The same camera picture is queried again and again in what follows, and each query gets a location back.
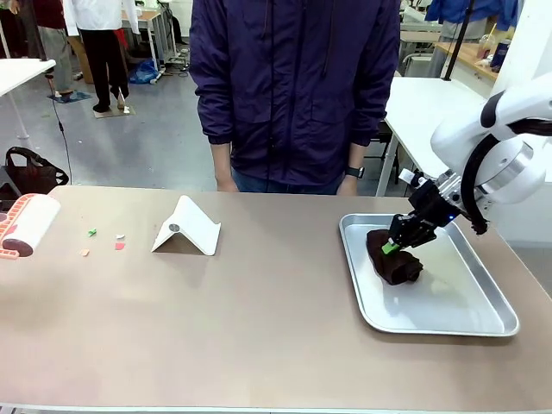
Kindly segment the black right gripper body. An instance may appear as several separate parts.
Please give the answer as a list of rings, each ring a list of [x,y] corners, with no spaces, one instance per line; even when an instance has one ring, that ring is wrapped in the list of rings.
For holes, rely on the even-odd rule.
[[[458,208],[439,192],[434,181],[426,180],[409,197],[413,211],[408,215],[411,225],[445,227],[458,217]]]

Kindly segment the person's left hand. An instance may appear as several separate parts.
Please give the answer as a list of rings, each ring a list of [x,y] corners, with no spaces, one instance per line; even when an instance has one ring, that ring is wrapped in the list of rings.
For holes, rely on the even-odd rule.
[[[336,195],[344,197],[353,197],[357,195],[358,179],[351,175],[345,175],[340,183]]]

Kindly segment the person's right hand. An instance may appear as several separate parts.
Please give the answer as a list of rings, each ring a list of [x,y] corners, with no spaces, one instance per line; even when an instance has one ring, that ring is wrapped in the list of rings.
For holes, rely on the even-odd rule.
[[[216,188],[218,191],[224,192],[239,191],[230,170],[216,172]]]

